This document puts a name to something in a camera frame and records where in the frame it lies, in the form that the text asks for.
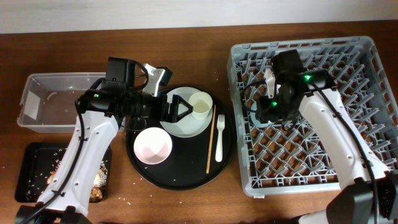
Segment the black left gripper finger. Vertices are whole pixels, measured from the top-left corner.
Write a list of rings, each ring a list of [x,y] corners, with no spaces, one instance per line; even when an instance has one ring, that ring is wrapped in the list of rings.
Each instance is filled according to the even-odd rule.
[[[192,112],[193,112],[192,108],[188,108],[186,110],[179,108],[177,111],[177,122],[179,122],[181,119],[184,119],[184,117],[190,115]]]
[[[177,101],[179,106],[182,105],[187,109],[193,109],[193,106],[184,97],[177,95]]]

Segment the grey round plate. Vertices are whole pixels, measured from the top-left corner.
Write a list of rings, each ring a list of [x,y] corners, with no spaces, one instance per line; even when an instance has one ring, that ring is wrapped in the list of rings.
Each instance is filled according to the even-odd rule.
[[[180,95],[184,97],[185,100],[189,101],[189,98],[194,93],[199,91],[200,90],[192,87],[187,87],[187,86],[179,87],[168,92],[167,98],[170,101],[174,95]],[[212,119],[212,112],[213,112],[213,107],[210,110],[208,116],[202,120],[195,119],[191,113],[190,115],[184,117],[184,119],[181,119],[179,122],[167,123],[161,121],[160,124],[169,134],[172,134],[180,138],[190,138],[200,134],[208,127]]]

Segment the cream white cup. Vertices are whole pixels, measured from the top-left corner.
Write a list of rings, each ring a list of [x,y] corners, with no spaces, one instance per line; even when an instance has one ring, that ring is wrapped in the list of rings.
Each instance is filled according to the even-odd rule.
[[[213,107],[212,97],[204,91],[194,93],[188,103],[193,106],[192,116],[195,119],[205,119]]]

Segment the wooden chopstick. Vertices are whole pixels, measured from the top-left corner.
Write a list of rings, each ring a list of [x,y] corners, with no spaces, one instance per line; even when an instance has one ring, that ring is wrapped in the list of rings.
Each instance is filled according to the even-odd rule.
[[[213,135],[214,135],[214,126],[215,126],[215,116],[216,116],[216,105],[213,106],[213,114],[211,120],[211,129],[210,129],[210,139],[209,139],[209,146],[208,146],[208,156],[206,161],[206,174],[210,173],[210,164],[211,164],[211,151],[213,145]]]

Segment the pink bowl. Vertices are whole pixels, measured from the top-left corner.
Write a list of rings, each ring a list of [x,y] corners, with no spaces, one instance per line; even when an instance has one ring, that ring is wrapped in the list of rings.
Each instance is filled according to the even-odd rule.
[[[141,131],[134,140],[134,155],[143,163],[160,164],[172,152],[172,138],[161,128],[147,128]]]

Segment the white plastic fork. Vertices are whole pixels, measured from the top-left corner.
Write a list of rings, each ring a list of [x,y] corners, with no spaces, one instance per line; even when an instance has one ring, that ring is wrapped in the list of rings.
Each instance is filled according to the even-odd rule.
[[[217,130],[218,139],[216,143],[215,161],[221,162],[223,160],[223,131],[225,128],[225,118],[223,114],[218,116]]]

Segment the rice and peanut shells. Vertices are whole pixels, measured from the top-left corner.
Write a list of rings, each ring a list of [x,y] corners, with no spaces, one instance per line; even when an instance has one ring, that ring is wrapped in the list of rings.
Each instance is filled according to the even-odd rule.
[[[63,148],[36,149],[34,151],[32,165],[27,175],[27,186],[24,187],[24,193],[22,193],[22,202],[35,203],[37,201],[48,184],[53,181],[65,151],[66,149]],[[111,149],[108,148],[93,182],[90,203],[97,203],[105,198],[111,156]]]

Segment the light blue cup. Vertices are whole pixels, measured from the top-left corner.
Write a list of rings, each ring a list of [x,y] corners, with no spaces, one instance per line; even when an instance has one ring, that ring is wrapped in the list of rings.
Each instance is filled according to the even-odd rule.
[[[265,128],[268,127],[270,125],[272,125],[272,122],[268,121],[265,123],[260,122],[257,118],[256,118],[256,114],[253,112],[249,113],[249,117],[251,119],[252,124],[257,127],[257,128]]]

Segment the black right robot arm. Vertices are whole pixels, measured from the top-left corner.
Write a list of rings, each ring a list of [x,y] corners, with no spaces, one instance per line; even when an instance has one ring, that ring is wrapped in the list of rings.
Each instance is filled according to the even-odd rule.
[[[296,223],[397,223],[397,175],[372,152],[346,112],[334,78],[308,71],[297,50],[271,58],[273,92],[256,101],[261,123],[305,118],[330,158],[341,192]]]

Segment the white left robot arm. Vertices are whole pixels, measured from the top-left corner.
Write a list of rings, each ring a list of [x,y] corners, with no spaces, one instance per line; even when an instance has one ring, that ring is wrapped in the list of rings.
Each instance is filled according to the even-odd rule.
[[[159,95],[167,67],[109,57],[103,78],[75,100],[76,125],[55,177],[35,206],[20,206],[15,223],[89,223],[90,193],[101,161],[125,117],[176,123],[193,111],[181,96]]]

